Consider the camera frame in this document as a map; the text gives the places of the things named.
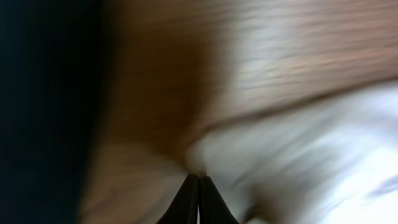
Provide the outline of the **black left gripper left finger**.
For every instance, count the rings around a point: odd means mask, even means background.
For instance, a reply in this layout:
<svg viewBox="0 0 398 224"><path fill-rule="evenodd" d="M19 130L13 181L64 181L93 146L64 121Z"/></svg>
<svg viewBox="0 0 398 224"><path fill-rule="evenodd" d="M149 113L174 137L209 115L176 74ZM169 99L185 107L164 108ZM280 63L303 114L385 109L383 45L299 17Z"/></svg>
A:
<svg viewBox="0 0 398 224"><path fill-rule="evenodd" d="M199 177L188 174L157 224L197 224L199 193Z"/></svg>

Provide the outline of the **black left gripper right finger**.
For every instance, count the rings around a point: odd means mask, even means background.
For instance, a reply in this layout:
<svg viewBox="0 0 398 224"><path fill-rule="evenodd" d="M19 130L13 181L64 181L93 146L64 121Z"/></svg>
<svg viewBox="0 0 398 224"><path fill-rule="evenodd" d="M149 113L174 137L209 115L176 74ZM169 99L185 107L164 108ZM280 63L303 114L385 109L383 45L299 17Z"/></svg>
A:
<svg viewBox="0 0 398 224"><path fill-rule="evenodd" d="M200 178L200 224L239 224L208 176Z"/></svg>

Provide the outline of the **beige khaki shorts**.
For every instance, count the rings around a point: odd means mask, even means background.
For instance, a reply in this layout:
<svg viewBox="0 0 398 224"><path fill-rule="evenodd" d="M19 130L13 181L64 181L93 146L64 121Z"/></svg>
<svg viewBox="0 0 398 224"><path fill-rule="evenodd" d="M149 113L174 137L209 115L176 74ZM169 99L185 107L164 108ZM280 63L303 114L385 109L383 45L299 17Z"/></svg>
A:
<svg viewBox="0 0 398 224"><path fill-rule="evenodd" d="M240 223L396 223L397 82L220 126L181 163L106 144L80 223L155 223L189 173L209 175Z"/></svg>

